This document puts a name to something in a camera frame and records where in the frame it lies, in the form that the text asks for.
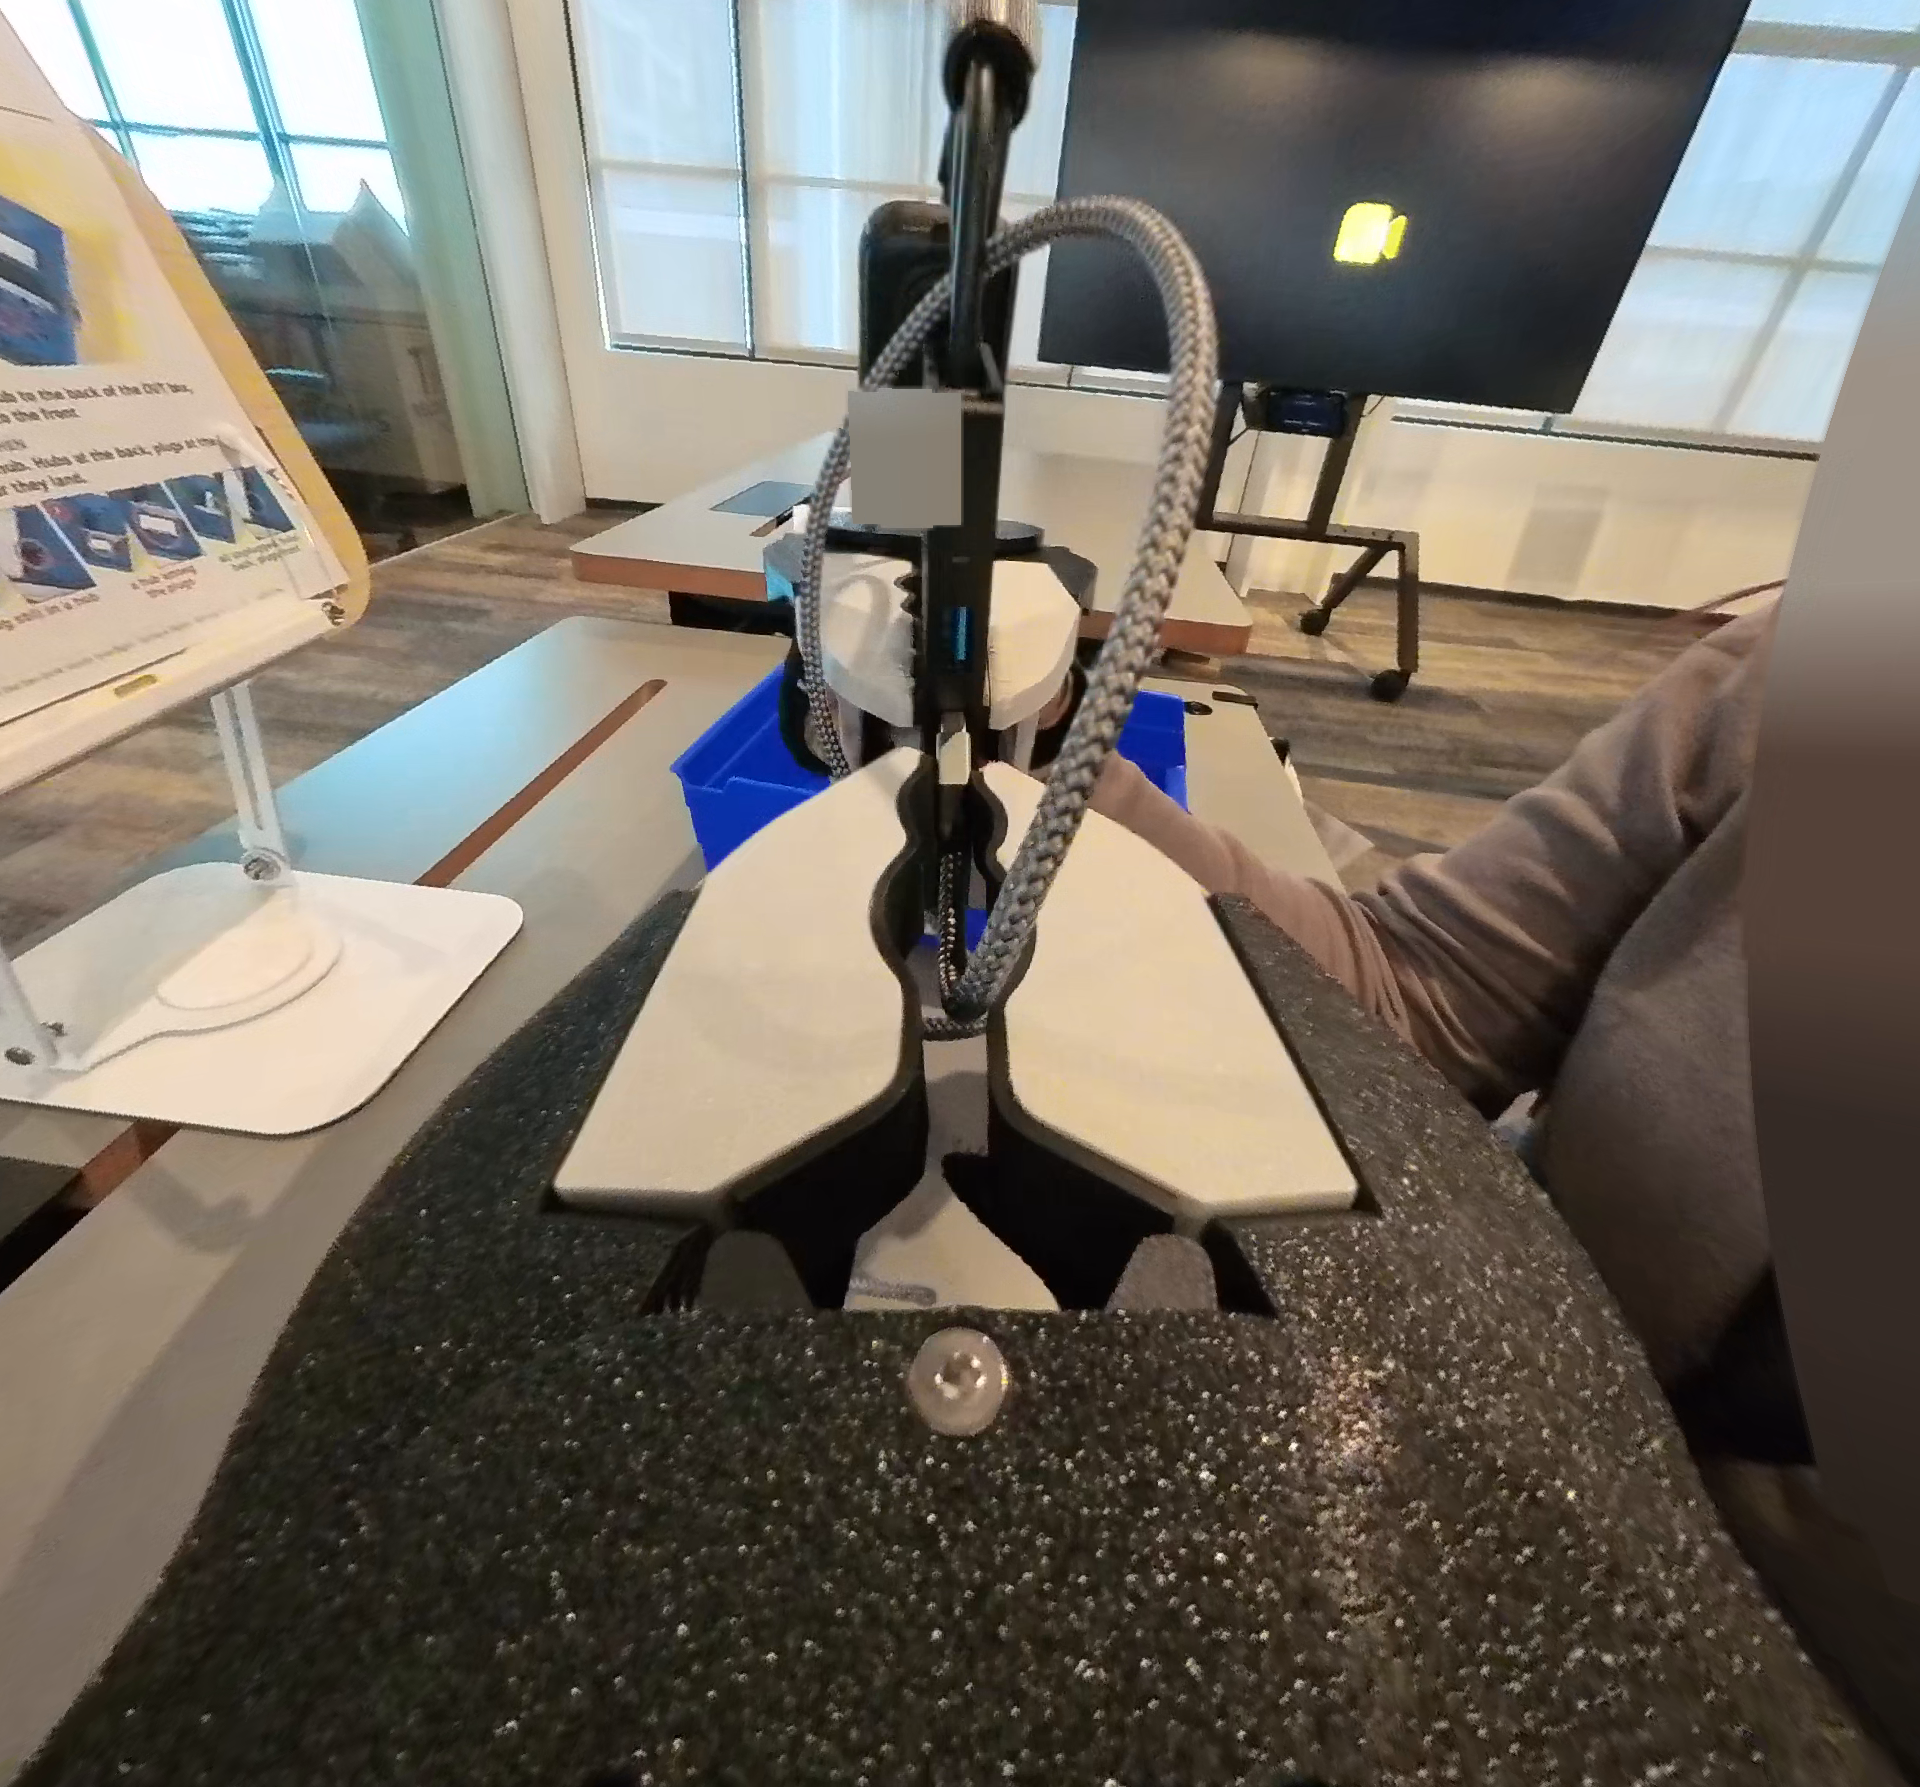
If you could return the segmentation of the black tv screen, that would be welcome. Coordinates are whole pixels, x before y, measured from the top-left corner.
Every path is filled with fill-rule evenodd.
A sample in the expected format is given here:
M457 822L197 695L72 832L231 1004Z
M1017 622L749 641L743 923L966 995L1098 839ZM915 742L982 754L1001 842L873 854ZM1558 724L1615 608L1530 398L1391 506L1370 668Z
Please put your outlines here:
M1055 198L1188 239L1226 383L1567 415L1752 0L1078 0Z

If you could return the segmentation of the grey meeting table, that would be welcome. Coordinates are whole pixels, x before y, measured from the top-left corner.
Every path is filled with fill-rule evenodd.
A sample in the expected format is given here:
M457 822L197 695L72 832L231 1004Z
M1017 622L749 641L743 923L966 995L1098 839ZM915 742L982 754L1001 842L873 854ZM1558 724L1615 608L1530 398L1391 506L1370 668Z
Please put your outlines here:
M764 519L725 511L725 502L764 481L813 485L827 440L829 435L819 432L580 541L573 551L575 574L622 588L764 603L761 548L771 533L764 532ZM1082 638L1103 638L1111 629L1152 479L1150 461L1036 454L1015 440L1004 444L1003 519L1038 526L1051 545L1098 567L1090 608L1078 626ZM1242 598L1192 541L1166 608L1160 647L1234 656L1250 648L1250 641L1251 616Z

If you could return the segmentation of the blue plastic bin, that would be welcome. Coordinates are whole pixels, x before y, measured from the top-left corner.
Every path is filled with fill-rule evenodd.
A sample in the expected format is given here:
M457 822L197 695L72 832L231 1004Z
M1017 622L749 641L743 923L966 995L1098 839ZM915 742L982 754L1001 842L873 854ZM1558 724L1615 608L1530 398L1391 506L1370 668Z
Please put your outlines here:
M829 774L785 739L785 691L787 669L777 668L673 763L708 870L829 786ZM1208 712L1202 700L1143 691L1116 745L1179 809L1188 809L1188 723Z

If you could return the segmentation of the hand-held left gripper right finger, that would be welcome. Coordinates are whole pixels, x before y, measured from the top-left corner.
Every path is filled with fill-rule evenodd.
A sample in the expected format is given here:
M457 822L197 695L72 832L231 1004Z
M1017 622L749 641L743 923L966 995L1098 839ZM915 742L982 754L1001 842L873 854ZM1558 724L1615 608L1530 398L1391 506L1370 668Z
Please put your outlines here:
M1109 1303L1139 1247L1223 1272L1243 1227L1352 1215L1361 1178L1219 901L1090 809L988 1028L980 1215L1051 1303Z

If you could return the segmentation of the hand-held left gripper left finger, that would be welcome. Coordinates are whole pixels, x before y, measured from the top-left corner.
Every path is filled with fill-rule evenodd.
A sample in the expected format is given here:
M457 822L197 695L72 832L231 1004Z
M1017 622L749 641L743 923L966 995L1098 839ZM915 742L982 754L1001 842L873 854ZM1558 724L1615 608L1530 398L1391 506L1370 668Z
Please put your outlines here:
M691 898L553 1178L556 1204L752 1229L816 1305L924 1176L924 758L898 748Z

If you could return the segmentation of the person's torso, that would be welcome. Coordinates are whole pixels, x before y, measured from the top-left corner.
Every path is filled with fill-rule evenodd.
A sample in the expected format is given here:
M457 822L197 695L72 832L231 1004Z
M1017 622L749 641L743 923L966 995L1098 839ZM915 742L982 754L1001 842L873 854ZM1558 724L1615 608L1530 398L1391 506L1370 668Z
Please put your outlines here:
M1539 1173L1690 1447L1814 1469L1763 1201L1737 801L1614 952L1552 1086Z

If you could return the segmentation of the instruction board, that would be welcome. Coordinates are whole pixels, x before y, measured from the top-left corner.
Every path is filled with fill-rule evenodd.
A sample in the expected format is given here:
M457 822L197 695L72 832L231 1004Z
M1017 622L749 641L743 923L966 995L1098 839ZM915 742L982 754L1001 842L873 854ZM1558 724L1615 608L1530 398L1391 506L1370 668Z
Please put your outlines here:
M370 565L173 219L2 53L12 791L346 631Z

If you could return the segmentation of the person's right forearm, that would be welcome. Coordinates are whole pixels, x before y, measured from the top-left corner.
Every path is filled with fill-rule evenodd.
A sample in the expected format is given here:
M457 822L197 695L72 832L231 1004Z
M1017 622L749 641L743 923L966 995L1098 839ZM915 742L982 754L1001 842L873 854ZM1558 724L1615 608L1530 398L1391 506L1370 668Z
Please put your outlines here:
M1345 891L1260 862L1111 760L1095 809L1242 898L1484 1111L1546 1088L1606 967L1703 875L1755 758L1780 605L1696 642L1564 767L1441 856Z

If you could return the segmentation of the grey usb hub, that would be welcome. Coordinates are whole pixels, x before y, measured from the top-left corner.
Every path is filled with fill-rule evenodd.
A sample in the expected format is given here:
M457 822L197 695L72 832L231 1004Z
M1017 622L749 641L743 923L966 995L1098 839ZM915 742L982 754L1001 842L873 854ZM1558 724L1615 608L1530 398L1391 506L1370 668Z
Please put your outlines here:
M976 859L971 774L988 744L1004 405L997 394L939 387L922 399L931 403L931 440L914 695L934 779L931 905L942 934L962 946Z

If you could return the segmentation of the white board stand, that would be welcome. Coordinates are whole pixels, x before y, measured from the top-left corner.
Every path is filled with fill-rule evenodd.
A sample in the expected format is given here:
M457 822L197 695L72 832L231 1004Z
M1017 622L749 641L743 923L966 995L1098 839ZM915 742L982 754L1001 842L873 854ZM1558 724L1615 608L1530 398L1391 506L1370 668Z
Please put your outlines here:
M504 895L303 872L249 686L215 697L240 854L2 958L6 1104L298 1137L363 1108L523 929Z

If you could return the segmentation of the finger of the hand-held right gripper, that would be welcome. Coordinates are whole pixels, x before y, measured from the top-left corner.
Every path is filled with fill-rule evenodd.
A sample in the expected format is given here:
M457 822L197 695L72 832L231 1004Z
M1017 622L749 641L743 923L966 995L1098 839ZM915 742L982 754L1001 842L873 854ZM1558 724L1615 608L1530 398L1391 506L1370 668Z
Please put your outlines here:
M1078 647L1080 608L1046 565L997 565L993 730L1036 721L1060 695Z
M907 565L826 565L819 647L829 695L883 723L915 721Z

